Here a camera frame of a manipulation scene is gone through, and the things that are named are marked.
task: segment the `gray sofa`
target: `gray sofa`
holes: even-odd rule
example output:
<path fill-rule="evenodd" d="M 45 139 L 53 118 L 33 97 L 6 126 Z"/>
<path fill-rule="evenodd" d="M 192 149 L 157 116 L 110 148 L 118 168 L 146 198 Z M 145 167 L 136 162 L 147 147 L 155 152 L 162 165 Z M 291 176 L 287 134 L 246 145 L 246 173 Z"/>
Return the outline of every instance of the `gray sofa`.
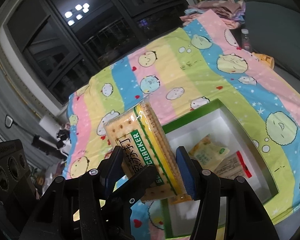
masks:
<path fill-rule="evenodd" d="M 245 0 L 255 51 L 274 57 L 275 71 L 300 93 L 300 10 L 293 0 Z"/>

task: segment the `white cylinder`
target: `white cylinder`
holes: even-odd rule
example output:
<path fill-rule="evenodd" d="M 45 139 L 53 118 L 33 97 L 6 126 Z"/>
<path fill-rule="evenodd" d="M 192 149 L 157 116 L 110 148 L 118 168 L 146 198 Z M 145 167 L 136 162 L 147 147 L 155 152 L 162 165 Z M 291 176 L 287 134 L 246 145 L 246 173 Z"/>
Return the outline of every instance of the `white cylinder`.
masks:
<path fill-rule="evenodd" d="M 57 133 L 61 126 L 48 114 L 46 114 L 39 122 L 39 125 L 47 131 L 53 138 L 57 138 Z"/>

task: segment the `colorful blanket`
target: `colorful blanket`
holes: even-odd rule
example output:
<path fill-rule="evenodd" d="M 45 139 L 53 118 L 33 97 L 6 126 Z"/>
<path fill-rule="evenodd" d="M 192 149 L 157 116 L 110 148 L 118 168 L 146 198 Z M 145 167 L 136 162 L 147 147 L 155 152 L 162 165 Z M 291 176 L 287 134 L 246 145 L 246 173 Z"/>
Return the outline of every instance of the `colorful blanket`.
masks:
<path fill-rule="evenodd" d="M 103 123 L 150 93 L 161 124 L 219 98 L 275 179 L 279 194 L 265 204 L 272 221 L 300 207 L 300 95 L 239 48 L 213 11 L 105 68 L 70 96 L 73 147 L 64 176 L 78 177 L 107 158 L 111 145 Z M 159 202 L 135 204 L 131 227 L 136 239 L 163 239 Z"/>

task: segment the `cardboard box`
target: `cardboard box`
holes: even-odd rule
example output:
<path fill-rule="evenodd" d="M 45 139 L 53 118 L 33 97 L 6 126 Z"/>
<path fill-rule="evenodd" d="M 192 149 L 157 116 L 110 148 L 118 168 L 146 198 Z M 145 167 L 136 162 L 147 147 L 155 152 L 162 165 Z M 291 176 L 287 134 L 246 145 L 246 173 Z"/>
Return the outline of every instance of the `cardboard box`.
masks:
<path fill-rule="evenodd" d="M 211 140 L 226 146 L 229 154 L 240 151 L 252 174 L 247 181 L 264 204 L 278 194 L 278 188 L 261 154 L 244 128 L 219 100 L 201 106 L 163 126 L 173 152 L 184 146 L 189 152 L 203 137 L 210 134 Z M 197 215 L 199 201 L 168 204 L 161 201 L 166 239 L 189 236 Z M 226 222 L 226 197 L 221 197 L 219 227 Z"/>

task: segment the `bottle cap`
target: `bottle cap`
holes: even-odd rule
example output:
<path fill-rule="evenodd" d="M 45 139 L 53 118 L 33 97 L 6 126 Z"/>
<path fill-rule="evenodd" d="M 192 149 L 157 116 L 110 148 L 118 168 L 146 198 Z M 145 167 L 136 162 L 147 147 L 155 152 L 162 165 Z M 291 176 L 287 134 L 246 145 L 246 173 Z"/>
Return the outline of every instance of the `bottle cap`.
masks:
<path fill-rule="evenodd" d="M 249 34 L 249 31 L 248 31 L 247 29 L 241 29 L 241 32 L 242 32 L 243 34 Z"/>

